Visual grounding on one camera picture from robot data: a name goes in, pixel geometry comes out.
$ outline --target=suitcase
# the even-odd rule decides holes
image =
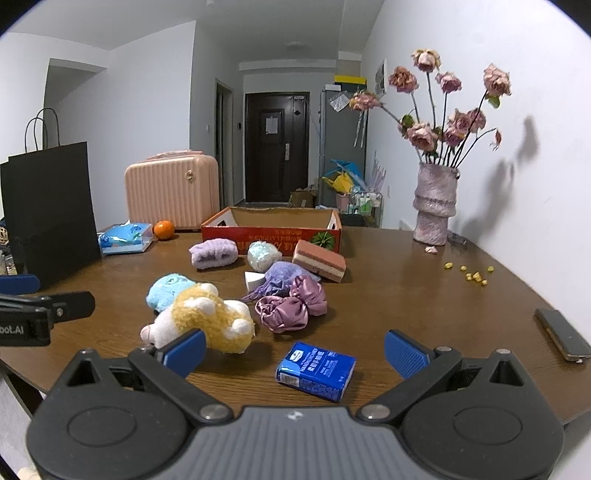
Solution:
[[[170,220],[177,230],[197,230],[219,211],[217,161],[201,151],[161,153],[125,170],[129,221]]]

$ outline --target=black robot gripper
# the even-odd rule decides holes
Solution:
[[[563,428],[519,360],[386,336],[405,381],[363,406],[232,410],[154,349],[81,351],[39,406],[27,446],[52,480],[543,480]]]

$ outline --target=blue textured pad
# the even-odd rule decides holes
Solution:
[[[36,293],[41,288],[35,275],[0,275],[0,293],[5,295],[25,295]]]
[[[412,377],[430,363],[429,355],[420,351],[394,332],[388,332],[386,334],[386,338],[384,339],[384,354],[388,363],[405,380]]]
[[[166,352],[162,363],[176,374],[186,378],[203,362],[205,352],[205,333],[199,330]]]

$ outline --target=tabletop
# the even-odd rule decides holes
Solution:
[[[196,271],[189,248],[199,233],[181,233],[155,242],[143,254],[106,257],[44,293],[89,290],[96,310],[87,319],[56,324],[45,348],[0,348],[0,360],[21,378],[47,392],[80,349],[95,348],[103,357],[126,356],[142,344],[141,328],[154,320],[145,296],[152,283],[168,273],[217,286],[223,299],[246,294],[244,257],[225,268]],[[242,355],[207,352],[188,377],[208,394],[231,406],[312,406],[329,402],[279,385],[275,369],[293,343],[352,355],[357,359],[342,404],[360,406],[401,382],[384,358],[384,335],[399,329],[429,348],[449,345],[464,356],[485,358],[497,348],[512,350],[568,422],[591,410],[591,369],[568,364],[534,319],[549,305],[523,281],[478,247],[439,248],[425,253],[411,232],[345,227],[341,253],[347,261],[342,283],[325,282],[329,311],[312,317],[298,332],[276,335],[257,325],[256,337]],[[453,268],[444,264],[453,262]],[[480,271],[487,286],[466,281]],[[495,267],[487,273],[487,267]],[[258,316],[251,306],[253,318]]]

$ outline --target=gray refrigerator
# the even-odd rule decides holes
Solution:
[[[357,165],[361,174],[365,175],[367,141],[361,147],[361,131],[359,131],[357,147],[353,146],[359,112],[351,110],[348,106],[337,112],[330,104],[343,94],[349,99],[353,96],[350,92],[323,90],[320,102],[320,165],[318,172],[320,186],[318,203],[327,207],[336,207],[335,191],[320,179],[336,168],[336,165],[330,160],[353,162]]]

